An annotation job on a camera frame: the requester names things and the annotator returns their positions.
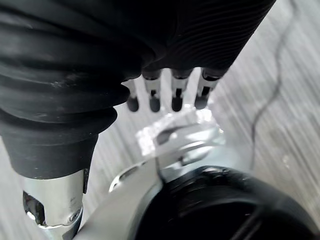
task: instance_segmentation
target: black cable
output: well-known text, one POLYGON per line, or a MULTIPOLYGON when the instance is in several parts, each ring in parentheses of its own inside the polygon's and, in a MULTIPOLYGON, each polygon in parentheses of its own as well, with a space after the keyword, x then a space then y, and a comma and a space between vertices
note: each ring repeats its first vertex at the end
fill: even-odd
POLYGON ((290 5, 292 8, 292 16, 289 20, 288 25, 286 26, 284 32, 282 33, 280 40, 275 49, 275 64, 276 64, 276 84, 274 87, 274 91, 269 98, 269 100, 262 106, 262 108, 257 112, 254 117, 253 123, 251 125, 251 141, 252 141, 252 158, 250 163, 250 169, 253 170, 256 162, 256 136, 257 136, 257 126, 259 120, 266 112, 266 110, 271 106, 271 104, 277 99, 280 95, 281 87, 283 85, 282 79, 282 64, 281 64, 281 54, 285 48, 285 44, 290 36, 290 33, 295 25, 296 20, 298 19, 299 9, 295 2, 295 0, 290 0, 290 5))

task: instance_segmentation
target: ribbed rubber sleeve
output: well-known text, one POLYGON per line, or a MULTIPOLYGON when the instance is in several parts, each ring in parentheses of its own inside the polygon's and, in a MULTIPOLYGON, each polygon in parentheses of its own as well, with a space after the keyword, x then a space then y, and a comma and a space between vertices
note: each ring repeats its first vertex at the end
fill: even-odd
POLYGON ((0 134, 19 174, 89 169, 142 69, 225 71, 274 0, 0 0, 0 134))
POLYGON ((176 35, 166 57, 146 67, 226 71, 275 0, 183 1, 176 35))

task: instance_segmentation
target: black fingertip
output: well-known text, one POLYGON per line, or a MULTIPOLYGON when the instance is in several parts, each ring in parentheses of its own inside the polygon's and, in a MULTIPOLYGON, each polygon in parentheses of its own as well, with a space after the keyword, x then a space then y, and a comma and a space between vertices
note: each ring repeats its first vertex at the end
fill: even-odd
POLYGON ((196 96, 194 106, 196 109, 201 110, 207 106, 208 98, 204 96, 196 96))
POLYGON ((129 97, 126 105, 131 112, 136 112, 139 110, 139 101, 137 97, 129 97))
POLYGON ((171 102, 172 110, 179 112, 182 108, 183 99, 181 97, 173 97, 171 102))
POLYGON ((160 99, 156 97, 152 97, 149 100, 150 109, 152 112, 157 113, 160 110, 160 99))

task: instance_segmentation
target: gray wood grain surface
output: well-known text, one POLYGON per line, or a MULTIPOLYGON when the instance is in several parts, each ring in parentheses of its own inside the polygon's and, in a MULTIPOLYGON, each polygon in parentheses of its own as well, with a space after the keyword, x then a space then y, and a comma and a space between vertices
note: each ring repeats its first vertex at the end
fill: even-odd
MULTIPOLYGON (((320 226, 320 1, 296 0, 299 13, 280 54, 283 85, 279 97, 261 116, 256 128, 255 176, 296 199, 320 226)), ((281 34, 292 21, 288 0, 278 0, 210 97, 210 110, 221 128, 240 146, 243 159, 252 150, 251 124, 271 97, 277 76, 275 54, 281 34)), ((199 69, 189 81, 185 104, 195 97, 199 69)), ((141 160, 136 133, 168 117, 170 75, 162 75, 163 107, 152 113, 142 79, 136 79, 140 110, 117 106, 118 119, 103 132, 96 146, 85 221, 103 200, 113 177, 141 160)), ((188 109, 180 123, 192 121, 188 109)), ((42 240, 44 236, 24 214, 22 192, 0 141, 0 240, 42 240)))

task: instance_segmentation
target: metal screw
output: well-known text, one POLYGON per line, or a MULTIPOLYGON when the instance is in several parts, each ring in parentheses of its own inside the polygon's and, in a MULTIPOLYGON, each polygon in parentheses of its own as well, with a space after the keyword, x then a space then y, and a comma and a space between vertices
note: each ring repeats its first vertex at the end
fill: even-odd
POLYGON ((70 218, 69 218, 69 222, 72 223, 74 220, 77 219, 77 217, 79 216, 81 210, 78 210, 75 214, 73 214, 70 218))

